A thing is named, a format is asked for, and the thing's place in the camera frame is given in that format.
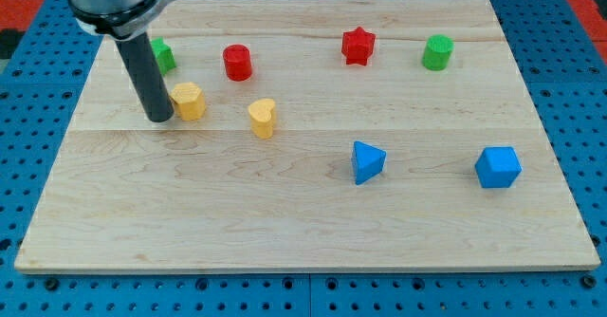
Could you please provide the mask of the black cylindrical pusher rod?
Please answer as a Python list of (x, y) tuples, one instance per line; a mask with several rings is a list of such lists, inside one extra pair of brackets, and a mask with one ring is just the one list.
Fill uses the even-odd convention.
[(169, 120), (174, 108), (148, 35), (117, 41), (116, 46), (147, 119)]

